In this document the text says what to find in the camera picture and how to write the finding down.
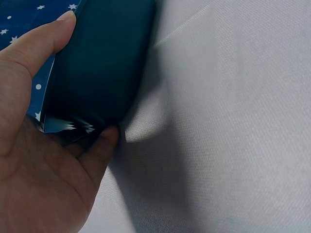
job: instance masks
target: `dark teal object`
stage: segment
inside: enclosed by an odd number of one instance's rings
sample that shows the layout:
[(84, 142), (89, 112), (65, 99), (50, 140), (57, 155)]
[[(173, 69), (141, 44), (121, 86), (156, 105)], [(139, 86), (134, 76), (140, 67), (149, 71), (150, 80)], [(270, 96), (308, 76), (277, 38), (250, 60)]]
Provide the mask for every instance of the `dark teal object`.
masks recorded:
[(94, 129), (123, 119), (138, 90), (154, 12), (154, 0), (81, 1), (72, 38), (56, 54), (48, 80), (44, 131), (51, 117)]

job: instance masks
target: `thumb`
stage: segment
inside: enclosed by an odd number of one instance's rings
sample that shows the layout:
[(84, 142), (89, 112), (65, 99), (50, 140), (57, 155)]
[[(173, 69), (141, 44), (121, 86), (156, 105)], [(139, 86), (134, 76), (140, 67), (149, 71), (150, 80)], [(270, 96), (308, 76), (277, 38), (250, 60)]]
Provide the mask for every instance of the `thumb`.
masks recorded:
[(69, 41), (73, 11), (33, 29), (0, 51), (0, 154), (12, 148), (29, 107), (32, 78), (53, 53)]
[(93, 181), (96, 191), (99, 189), (118, 140), (118, 129), (116, 127), (108, 128), (100, 134), (92, 147), (79, 158), (82, 167)]

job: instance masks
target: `blue paper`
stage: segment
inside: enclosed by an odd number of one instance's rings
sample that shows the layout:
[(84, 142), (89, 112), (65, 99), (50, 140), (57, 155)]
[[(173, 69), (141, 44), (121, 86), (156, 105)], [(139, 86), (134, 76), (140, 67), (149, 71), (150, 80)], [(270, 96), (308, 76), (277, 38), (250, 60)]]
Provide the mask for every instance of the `blue paper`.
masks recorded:
[[(80, 0), (2, 0), (0, 1), (0, 50), (33, 28), (56, 20), (68, 10), (75, 10)], [(54, 56), (33, 79), (28, 114), (39, 120), (43, 95)]]

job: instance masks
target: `white fabric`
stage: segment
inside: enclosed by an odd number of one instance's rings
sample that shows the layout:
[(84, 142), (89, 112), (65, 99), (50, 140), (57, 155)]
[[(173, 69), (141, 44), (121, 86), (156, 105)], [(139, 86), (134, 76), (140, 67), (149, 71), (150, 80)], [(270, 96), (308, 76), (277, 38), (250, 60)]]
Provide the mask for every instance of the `white fabric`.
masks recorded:
[(155, 30), (81, 232), (311, 232), (311, 1), (166, 0)]

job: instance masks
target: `fingernail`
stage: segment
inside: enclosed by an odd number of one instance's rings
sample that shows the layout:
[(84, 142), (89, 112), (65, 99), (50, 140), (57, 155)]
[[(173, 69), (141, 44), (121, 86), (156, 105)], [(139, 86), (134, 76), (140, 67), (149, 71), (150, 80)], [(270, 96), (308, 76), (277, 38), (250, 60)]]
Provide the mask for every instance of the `fingernail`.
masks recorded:
[(63, 13), (60, 17), (58, 17), (58, 19), (56, 21), (60, 21), (60, 20), (65, 21), (65, 20), (70, 19), (73, 16), (74, 16), (73, 11), (67, 11), (67, 12)]

